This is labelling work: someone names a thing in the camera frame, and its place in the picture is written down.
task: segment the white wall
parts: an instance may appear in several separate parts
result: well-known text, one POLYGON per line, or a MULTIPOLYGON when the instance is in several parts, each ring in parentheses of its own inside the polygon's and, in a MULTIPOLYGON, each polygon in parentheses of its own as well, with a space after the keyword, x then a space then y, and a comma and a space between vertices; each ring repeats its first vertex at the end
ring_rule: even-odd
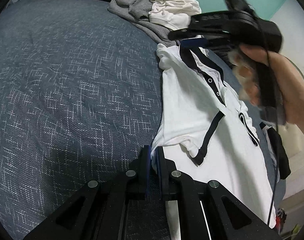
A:
MULTIPOLYGON (((286 0, 271 21, 278 25, 283 35, 281 54, 292 60, 304 75, 304 10, 296 0, 286 0)), ((284 147, 292 171, 286 180, 285 198, 304 189, 304 135, 296 126, 295 129, 296 131, 284 131, 289 133, 286 138, 292 138, 283 140, 289 144, 289 151, 284 147)))

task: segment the person's arm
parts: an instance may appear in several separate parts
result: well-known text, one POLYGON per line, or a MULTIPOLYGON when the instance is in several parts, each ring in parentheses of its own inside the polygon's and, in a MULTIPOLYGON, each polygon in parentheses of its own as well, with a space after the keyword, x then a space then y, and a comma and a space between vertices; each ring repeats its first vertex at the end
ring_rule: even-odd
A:
MULTIPOLYGON (((241 50, 257 62, 268 65, 265 50, 257 46, 240 45, 241 50)), ((270 66, 276 76, 284 100, 286 120, 295 123, 304 134, 304 80, 298 70, 284 56, 269 52, 270 66)), ((248 69, 240 68, 242 76, 252 75, 248 69)), ((253 82, 249 82, 245 91, 253 105, 259 102, 259 90, 253 82)))

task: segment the white cloth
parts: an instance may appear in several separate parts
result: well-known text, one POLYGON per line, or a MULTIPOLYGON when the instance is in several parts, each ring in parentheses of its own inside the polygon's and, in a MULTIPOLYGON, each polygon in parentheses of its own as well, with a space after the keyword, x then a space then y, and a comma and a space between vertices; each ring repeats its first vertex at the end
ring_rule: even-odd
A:
POLYGON ((196 0, 151 0, 152 10, 149 20, 152 23, 163 25, 171 30, 187 28, 190 16, 201 13, 196 0))
MULTIPOLYGON (((262 151, 252 142, 249 132, 239 119, 242 113, 246 125, 257 138, 247 107, 237 93, 222 83, 217 70, 203 65, 193 53, 197 66, 214 80, 218 96, 202 74, 190 69, 181 59, 179 47, 158 44, 159 67, 163 69, 163 114, 158 133, 152 143, 152 165, 155 168, 155 149, 165 146, 164 156, 175 161, 177 170, 189 174, 194 180, 219 181, 265 223, 272 199, 262 151), (207 155, 200 166, 191 157, 198 154, 204 136, 215 115, 221 111, 224 117, 211 136, 207 155)), ((178 237, 179 219, 173 204, 166 204, 172 239, 178 237)), ((270 227, 275 226, 275 209, 270 227)))

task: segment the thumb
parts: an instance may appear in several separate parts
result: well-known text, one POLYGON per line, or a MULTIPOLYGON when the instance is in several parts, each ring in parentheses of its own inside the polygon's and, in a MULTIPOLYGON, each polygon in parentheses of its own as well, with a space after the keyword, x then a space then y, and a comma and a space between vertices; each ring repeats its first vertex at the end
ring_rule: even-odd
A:
POLYGON ((254 61, 268 65, 267 53, 262 47, 240 44, 240 49, 254 61))

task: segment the crumpled white garment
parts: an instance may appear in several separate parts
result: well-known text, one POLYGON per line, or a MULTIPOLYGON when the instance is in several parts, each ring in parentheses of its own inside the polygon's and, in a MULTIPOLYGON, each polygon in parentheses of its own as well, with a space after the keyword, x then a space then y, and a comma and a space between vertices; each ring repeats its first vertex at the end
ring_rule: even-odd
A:
POLYGON ((197 0, 151 0, 150 22, 171 30, 187 28, 191 15, 201 13, 197 0))

